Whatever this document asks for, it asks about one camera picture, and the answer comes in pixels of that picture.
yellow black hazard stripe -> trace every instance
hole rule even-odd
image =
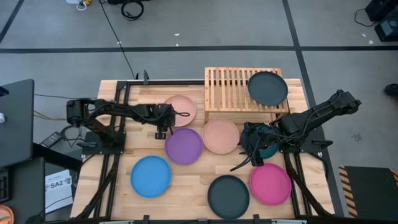
[[[344,166],[338,168],[340,173],[341,184],[343,185],[344,196],[346,198],[348,214],[351,218],[356,218],[358,213],[355,208],[354,195],[349,184],[348,173]]]
[[[390,171],[392,172],[392,175],[394,176],[394,178],[396,180],[397,187],[398,187],[398,172],[394,169],[390,169]]]

wooden table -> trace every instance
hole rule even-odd
[[[289,87],[287,98],[291,113],[307,110],[307,102],[305,101],[300,79],[285,80]],[[116,80],[102,81],[98,98],[113,100],[116,92],[116,83]],[[187,127],[201,134],[205,118],[204,91],[204,85],[137,85],[130,89],[129,104],[163,103],[172,95],[188,96],[195,102],[197,114]],[[218,117],[230,119],[237,125],[239,131],[243,130],[243,123],[246,121],[268,123],[274,119],[270,114],[261,113],[245,113],[244,116],[239,113],[210,114],[210,119]],[[110,116],[102,116],[98,119],[104,124],[109,124]],[[154,139],[155,126],[149,124],[141,125],[128,118],[126,119],[125,130],[127,131],[126,148],[119,163],[112,220],[142,220],[144,215],[150,215],[150,219],[158,220],[219,219],[211,211],[207,202],[207,191],[211,182],[220,175],[229,174],[239,177],[246,185],[249,183],[249,175],[253,169],[250,164],[234,172],[229,171],[246,157],[238,154],[242,150],[240,146],[227,155],[214,154],[204,147],[203,154],[194,164],[180,166],[171,162],[166,156],[164,141]],[[147,155],[158,155],[167,159],[172,168],[170,187],[164,194],[156,198],[140,197],[130,185],[132,167],[140,158]],[[308,188],[324,208],[333,213],[322,162],[308,154],[302,154],[300,157]],[[96,192],[102,162],[103,156],[97,155],[81,168],[71,217],[78,215]],[[277,164],[285,169],[283,155],[279,152],[265,162]],[[296,191],[300,212],[305,214],[302,194],[297,186]],[[108,193],[105,192],[101,215],[105,214],[107,197]],[[268,206],[261,204],[251,195],[250,206],[241,218],[252,218],[254,214],[259,214],[260,218],[293,218],[292,201],[289,198],[282,205]]]

purple plate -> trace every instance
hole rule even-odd
[[[189,165],[200,157],[203,143],[200,135],[190,128],[180,128],[167,138],[166,155],[176,164]]]

blue plate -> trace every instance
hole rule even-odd
[[[159,156],[146,156],[132,168],[131,187],[140,196],[154,198],[166,191],[171,176],[172,171],[166,160]]]
[[[270,128],[271,128],[270,126],[265,124],[265,125],[261,126],[261,128],[257,127],[256,129],[257,129],[257,131],[265,131]],[[268,159],[268,158],[271,158],[273,155],[275,155],[275,153],[278,151],[278,149],[279,149],[279,145],[275,144],[275,145],[268,147],[267,149],[259,149],[259,151],[260,151],[260,155],[261,155],[262,159]]]

white object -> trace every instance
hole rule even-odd
[[[79,4],[80,0],[66,0],[69,4]]]
[[[76,5],[77,10],[79,10],[79,11],[86,10],[87,9],[86,2],[83,0],[81,3],[83,4],[83,6],[79,6],[79,4]]]
[[[6,118],[4,117],[4,113],[0,113],[0,123],[3,123],[6,121]]]
[[[52,212],[73,203],[72,177],[69,170],[45,176],[45,212]]]

